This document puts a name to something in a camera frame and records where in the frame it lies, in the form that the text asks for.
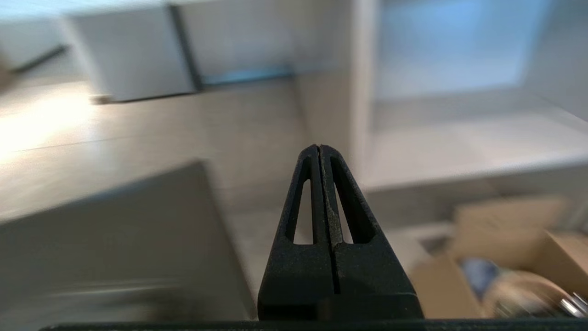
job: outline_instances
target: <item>open cardboard box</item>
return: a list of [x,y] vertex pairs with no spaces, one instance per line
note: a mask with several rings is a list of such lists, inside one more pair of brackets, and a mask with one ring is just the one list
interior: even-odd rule
[[459,265],[467,257],[533,272],[568,293],[588,297],[588,239],[546,230],[565,215],[568,205],[560,197],[523,197],[458,207],[453,241],[410,275],[425,317],[484,318]]

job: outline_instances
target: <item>white shelf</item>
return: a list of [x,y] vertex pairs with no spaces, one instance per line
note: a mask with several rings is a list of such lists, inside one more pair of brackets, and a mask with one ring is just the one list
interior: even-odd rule
[[378,107],[367,190],[588,161],[588,124],[524,91]]

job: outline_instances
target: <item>cardboard box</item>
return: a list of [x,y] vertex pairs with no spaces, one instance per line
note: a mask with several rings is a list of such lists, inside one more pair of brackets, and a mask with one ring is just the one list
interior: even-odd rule
[[568,293],[588,297],[588,239],[577,233],[546,230],[557,224],[567,207],[560,197],[524,197],[457,208],[453,241],[410,275],[425,317],[484,317],[481,303],[459,266],[467,257],[533,272]]

